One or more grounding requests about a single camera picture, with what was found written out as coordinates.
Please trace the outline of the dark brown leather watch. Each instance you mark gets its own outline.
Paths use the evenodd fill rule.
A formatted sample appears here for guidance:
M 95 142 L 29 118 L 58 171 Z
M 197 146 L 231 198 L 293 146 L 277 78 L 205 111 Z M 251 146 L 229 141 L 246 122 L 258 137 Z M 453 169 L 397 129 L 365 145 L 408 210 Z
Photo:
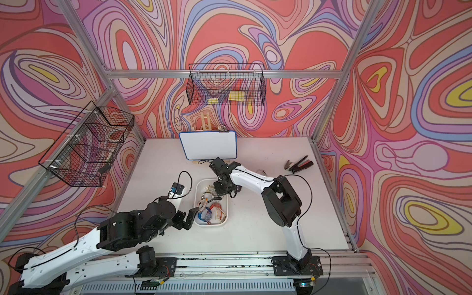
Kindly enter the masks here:
M 211 204 L 212 202 L 218 202 L 220 200 L 222 200 L 221 197 L 214 197 L 212 199 L 205 198 L 205 199 L 200 200 L 197 203 L 197 206 L 198 206 L 199 210 L 203 210 L 208 204 Z

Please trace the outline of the blue transparent watch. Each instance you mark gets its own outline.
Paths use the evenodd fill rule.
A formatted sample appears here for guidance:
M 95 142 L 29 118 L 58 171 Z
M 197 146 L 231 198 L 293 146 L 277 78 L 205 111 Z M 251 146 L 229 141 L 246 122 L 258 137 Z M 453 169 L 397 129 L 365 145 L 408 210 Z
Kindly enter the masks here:
M 203 211 L 199 212 L 198 219 L 205 224 L 211 224 L 211 219 L 213 218 L 213 212 L 209 207 L 205 207 Z

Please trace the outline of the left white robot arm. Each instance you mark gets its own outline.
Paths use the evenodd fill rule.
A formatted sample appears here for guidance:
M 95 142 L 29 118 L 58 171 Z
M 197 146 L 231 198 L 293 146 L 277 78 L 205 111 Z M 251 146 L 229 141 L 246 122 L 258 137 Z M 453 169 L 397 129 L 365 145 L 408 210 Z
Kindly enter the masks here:
M 168 200 L 152 202 L 144 210 L 119 212 L 86 235 L 46 254 L 21 254 L 14 270 L 20 280 L 10 295 L 59 295 L 76 286 L 109 277 L 173 276 L 169 261 L 156 258 L 148 242 L 169 227 L 190 230 L 198 207 L 184 213 Z

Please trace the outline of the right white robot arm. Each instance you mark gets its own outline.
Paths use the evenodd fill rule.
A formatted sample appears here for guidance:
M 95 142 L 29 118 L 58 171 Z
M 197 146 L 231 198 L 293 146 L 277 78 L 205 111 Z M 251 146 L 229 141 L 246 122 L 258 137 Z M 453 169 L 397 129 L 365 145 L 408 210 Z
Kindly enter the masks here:
M 276 178 L 252 172 L 238 162 L 226 163 L 219 157 L 209 167 L 217 176 L 214 182 L 217 196 L 235 198 L 242 188 L 260 195 L 270 219 L 282 228 L 286 243 L 288 262 L 286 267 L 301 274 L 309 266 L 312 251 L 305 246 L 299 220 L 304 215 L 302 201 L 289 180 L 280 175 Z

